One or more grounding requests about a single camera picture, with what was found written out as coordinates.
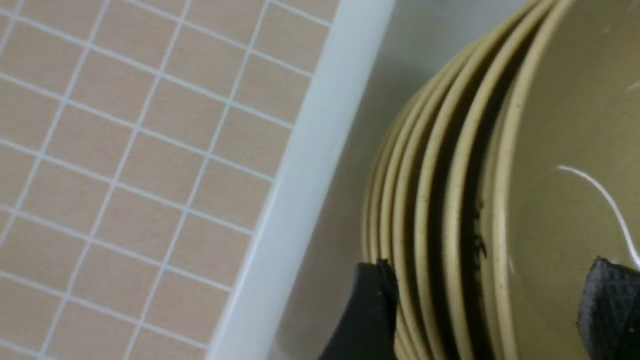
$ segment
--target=black object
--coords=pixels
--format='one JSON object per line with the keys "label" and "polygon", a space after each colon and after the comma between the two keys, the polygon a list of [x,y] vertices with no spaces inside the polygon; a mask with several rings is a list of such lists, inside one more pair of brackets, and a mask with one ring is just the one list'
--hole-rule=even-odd
{"label": "black object", "polygon": [[577,326],[593,360],[640,359],[640,272],[596,258]]}
{"label": "black object", "polygon": [[359,263],[347,308],[319,360],[395,360],[397,302],[389,263]]}

